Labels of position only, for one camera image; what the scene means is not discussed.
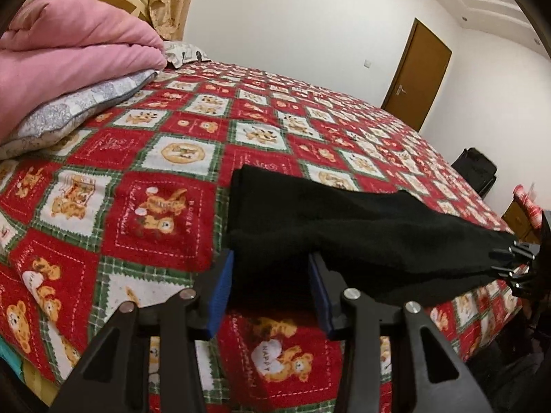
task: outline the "silver bolt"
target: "silver bolt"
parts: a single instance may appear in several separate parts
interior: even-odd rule
[[[417,301],[408,301],[406,303],[406,310],[410,314],[418,314],[421,312],[421,305]]]
[[[125,301],[118,307],[118,310],[120,310],[123,314],[129,314],[135,307],[136,305],[132,301]]]
[[[362,293],[357,288],[348,287],[344,289],[343,295],[346,299],[355,300],[358,299]]]
[[[182,299],[194,299],[197,292],[192,288],[185,288],[180,291],[180,298]]]

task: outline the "white wall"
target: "white wall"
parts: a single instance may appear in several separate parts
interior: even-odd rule
[[[551,208],[551,63],[524,46],[464,30],[421,134],[446,160],[476,147],[498,167],[486,202],[502,214],[518,184]]]
[[[415,17],[455,50],[461,27],[436,0],[192,0],[184,39],[379,106]]]

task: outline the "door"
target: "door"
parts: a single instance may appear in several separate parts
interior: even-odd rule
[[[440,88],[451,51],[415,19],[382,109],[419,131]]]

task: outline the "pink comforter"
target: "pink comforter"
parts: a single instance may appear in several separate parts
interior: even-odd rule
[[[146,22],[97,0],[29,0],[0,38],[0,141],[39,105],[166,66]]]

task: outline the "checkered bedspread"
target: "checkered bedspread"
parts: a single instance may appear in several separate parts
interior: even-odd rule
[[[506,229],[423,138],[378,108],[235,65],[167,69],[55,146],[0,164],[2,336],[62,383],[121,302],[162,302],[208,268],[231,172],[244,163],[349,190],[406,189],[434,210]],[[467,358],[516,309],[492,283],[427,312]],[[153,340],[154,410],[158,348]],[[211,410],[334,405],[341,348],[311,313],[231,312],[197,353]],[[381,372],[388,411],[384,338]]]

